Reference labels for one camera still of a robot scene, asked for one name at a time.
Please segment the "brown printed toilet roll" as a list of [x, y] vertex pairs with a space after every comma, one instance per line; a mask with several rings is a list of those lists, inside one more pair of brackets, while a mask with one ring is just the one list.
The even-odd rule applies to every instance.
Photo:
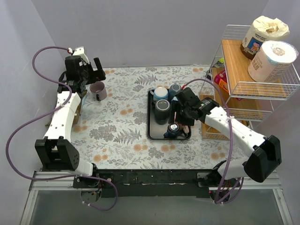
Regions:
[[289, 26], [286, 23], [278, 18], [271, 19], [262, 15], [251, 24], [240, 49], [248, 59], [252, 60], [264, 42], [284, 41], [289, 34]]

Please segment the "wrapped white toilet roll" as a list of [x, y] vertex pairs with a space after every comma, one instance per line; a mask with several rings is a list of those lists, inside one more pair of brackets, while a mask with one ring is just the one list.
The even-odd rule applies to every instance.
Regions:
[[266, 41], [248, 66], [250, 77], [259, 83], [274, 83], [297, 59], [297, 49], [284, 41]]

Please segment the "pink orange box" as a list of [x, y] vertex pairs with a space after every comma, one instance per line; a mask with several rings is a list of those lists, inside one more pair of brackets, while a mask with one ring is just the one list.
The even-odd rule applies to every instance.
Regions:
[[220, 92], [224, 100], [227, 100], [229, 98], [229, 85], [225, 69], [213, 68], [212, 73], [214, 83], [219, 86]]

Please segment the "dark blue mug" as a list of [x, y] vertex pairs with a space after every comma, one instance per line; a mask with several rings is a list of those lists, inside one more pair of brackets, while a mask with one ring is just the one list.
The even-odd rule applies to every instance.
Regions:
[[171, 123], [167, 127], [167, 131], [164, 133], [164, 138], [175, 139], [179, 134], [180, 128], [177, 123]]

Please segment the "dark grey mug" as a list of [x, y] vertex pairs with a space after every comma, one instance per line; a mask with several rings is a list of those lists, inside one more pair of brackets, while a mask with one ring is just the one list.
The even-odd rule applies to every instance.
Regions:
[[152, 101], [152, 107], [154, 109], [154, 117], [156, 123], [162, 125], [165, 124], [170, 117], [171, 104], [168, 100], [160, 99]]

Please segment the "brown snack bag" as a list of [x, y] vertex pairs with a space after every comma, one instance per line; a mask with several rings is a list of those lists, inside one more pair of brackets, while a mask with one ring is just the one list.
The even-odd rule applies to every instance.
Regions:
[[78, 105], [77, 109], [76, 109], [76, 115], [74, 116], [74, 119], [73, 119], [73, 125], [76, 125], [79, 121], [79, 118], [81, 116], [81, 110], [82, 110], [82, 107], [83, 107], [83, 104], [84, 104], [84, 101], [86, 99], [86, 95], [87, 95], [88, 91], [85, 90], [82, 94], [82, 97], [81, 97], [81, 101], [80, 101], [80, 104]]

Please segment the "black tray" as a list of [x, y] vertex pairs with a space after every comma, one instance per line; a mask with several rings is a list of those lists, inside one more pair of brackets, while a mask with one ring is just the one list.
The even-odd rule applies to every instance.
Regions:
[[152, 101], [153, 100], [153, 95], [150, 94], [150, 90], [148, 91], [148, 109], [147, 109], [147, 136], [152, 139], [152, 140], [178, 140], [178, 141], [183, 141], [183, 140], [188, 140], [191, 137], [191, 130], [189, 127], [189, 133], [185, 134], [182, 130], [179, 131], [179, 134], [177, 138], [175, 139], [170, 139], [170, 138], [164, 138], [164, 133], [167, 131], [168, 127], [168, 121], [165, 124], [158, 124], [155, 121], [154, 117], [154, 109], [152, 107]]

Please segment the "floral table mat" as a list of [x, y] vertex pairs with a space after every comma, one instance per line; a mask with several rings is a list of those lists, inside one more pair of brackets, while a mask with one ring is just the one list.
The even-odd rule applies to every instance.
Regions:
[[211, 169], [230, 157], [243, 158], [226, 140], [203, 139], [196, 122], [185, 141], [151, 140], [147, 136], [147, 94], [151, 88], [188, 84], [195, 94], [209, 94], [203, 82], [207, 67], [106, 68], [107, 97], [97, 101], [88, 93], [71, 142], [82, 160], [100, 169]]

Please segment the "purple mug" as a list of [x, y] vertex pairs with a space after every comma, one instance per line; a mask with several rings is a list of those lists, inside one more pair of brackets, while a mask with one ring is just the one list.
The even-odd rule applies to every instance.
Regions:
[[91, 84], [90, 91], [97, 101], [102, 101], [107, 97], [105, 84], [102, 81]]

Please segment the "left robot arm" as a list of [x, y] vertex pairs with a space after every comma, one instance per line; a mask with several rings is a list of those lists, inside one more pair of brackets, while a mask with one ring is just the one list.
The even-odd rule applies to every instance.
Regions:
[[80, 55], [65, 58], [66, 70], [58, 79], [57, 111], [43, 139], [35, 142], [43, 169], [83, 175], [84, 183], [91, 188], [99, 184], [100, 176], [93, 172], [92, 163], [80, 159], [78, 150], [71, 144], [71, 130], [79, 120], [86, 85], [106, 79], [99, 58], [94, 58], [94, 62], [96, 70]]

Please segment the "dark teal mug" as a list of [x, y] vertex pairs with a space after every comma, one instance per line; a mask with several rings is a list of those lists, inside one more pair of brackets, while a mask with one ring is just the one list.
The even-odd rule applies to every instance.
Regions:
[[176, 94], [178, 94], [182, 90], [182, 87], [179, 84], [173, 84], [170, 86], [168, 90], [168, 98], [169, 100], [172, 100]]

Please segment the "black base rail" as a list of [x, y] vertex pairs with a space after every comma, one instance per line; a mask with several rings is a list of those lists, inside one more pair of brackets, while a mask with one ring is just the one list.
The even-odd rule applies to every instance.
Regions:
[[93, 175], [112, 182], [119, 197], [195, 196], [210, 198], [209, 189], [199, 179], [210, 169], [96, 169]]

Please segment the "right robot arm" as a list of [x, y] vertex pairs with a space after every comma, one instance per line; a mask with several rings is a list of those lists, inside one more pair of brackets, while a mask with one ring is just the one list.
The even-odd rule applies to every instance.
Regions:
[[230, 164], [222, 161], [198, 181], [202, 186], [223, 186], [230, 179], [249, 177], [262, 183], [281, 164], [280, 140], [271, 135], [259, 134], [233, 116], [213, 99], [200, 100], [190, 88], [181, 90], [171, 101], [169, 121], [192, 126], [199, 120], [225, 135], [244, 152], [246, 158]]

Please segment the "pink mug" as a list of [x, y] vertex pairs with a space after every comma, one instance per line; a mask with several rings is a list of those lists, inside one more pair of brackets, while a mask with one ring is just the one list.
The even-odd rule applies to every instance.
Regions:
[[185, 134], [189, 133], [189, 127], [179, 124], [180, 130], [182, 130]]

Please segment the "blue white mug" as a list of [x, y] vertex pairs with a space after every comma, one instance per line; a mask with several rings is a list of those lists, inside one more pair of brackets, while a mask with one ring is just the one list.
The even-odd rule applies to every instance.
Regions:
[[168, 89], [166, 89], [165, 87], [157, 87], [155, 89], [151, 89], [150, 94], [153, 95], [154, 101], [158, 101], [161, 99], [164, 100], [168, 99]]

